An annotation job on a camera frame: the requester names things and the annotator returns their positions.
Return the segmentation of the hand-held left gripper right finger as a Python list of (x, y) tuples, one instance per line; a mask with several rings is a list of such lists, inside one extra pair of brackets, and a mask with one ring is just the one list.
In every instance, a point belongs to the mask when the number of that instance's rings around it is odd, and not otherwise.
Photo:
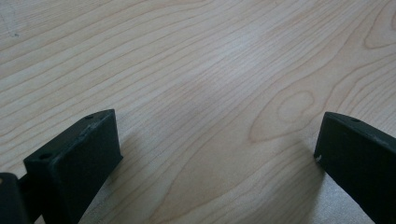
[(327, 112), (314, 158), (375, 224), (396, 224), (396, 138)]

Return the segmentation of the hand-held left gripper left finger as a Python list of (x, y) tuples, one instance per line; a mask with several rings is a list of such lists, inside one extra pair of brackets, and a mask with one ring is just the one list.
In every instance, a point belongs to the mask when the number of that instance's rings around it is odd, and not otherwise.
[(47, 224), (78, 224), (122, 160), (113, 109), (80, 119), (23, 160)]

